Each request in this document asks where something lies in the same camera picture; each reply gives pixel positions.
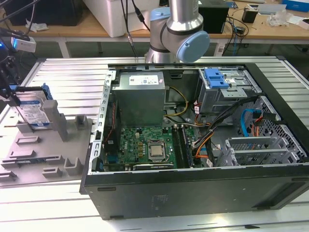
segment blue cable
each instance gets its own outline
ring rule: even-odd
[[[261,113],[262,111],[256,110],[256,109],[244,109],[244,111],[242,112],[241,117],[240,117],[240,124],[241,124],[241,129],[242,129],[243,135],[245,137],[249,137],[249,134],[247,132],[247,128],[246,128],[246,125],[245,125],[245,115],[246,115],[247,112]]]
[[[234,56],[236,52],[236,44],[237,44],[237,28],[235,27],[234,24],[233,26],[234,26],[234,31],[235,31],[234,50],[233,50],[233,56]]]

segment yellow wire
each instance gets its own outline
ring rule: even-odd
[[[185,101],[185,108],[184,108],[184,110],[181,111],[180,113],[171,114],[171,115],[164,115],[164,116],[174,117],[174,116],[183,115],[183,114],[187,111],[187,109],[188,109],[188,101],[187,101],[187,99],[186,99],[185,96],[184,96],[178,89],[176,89],[175,87],[169,87],[169,88],[175,90],[177,93],[179,93],[179,94],[183,97],[183,99],[184,99],[184,101]]]

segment aluminum profile table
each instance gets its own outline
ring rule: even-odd
[[[276,57],[201,58],[203,63],[255,63],[309,129],[309,83],[287,61]],[[142,58],[47,59],[34,65],[24,86],[48,84],[66,118],[86,114],[97,119],[108,64],[144,63]],[[0,159],[12,144],[17,117],[9,107],[0,115]],[[1,231],[309,231],[309,191],[281,210],[197,216],[103,221],[88,196],[79,194],[80,180],[0,189]]]

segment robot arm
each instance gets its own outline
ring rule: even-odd
[[[210,38],[203,31],[198,0],[169,0],[170,8],[151,12],[150,49],[147,63],[191,63],[207,51]]]

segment expansion slot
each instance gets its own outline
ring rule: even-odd
[[[183,128],[173,127],[172,136],[177,168],[189,168],[186,140],[183,137]]]

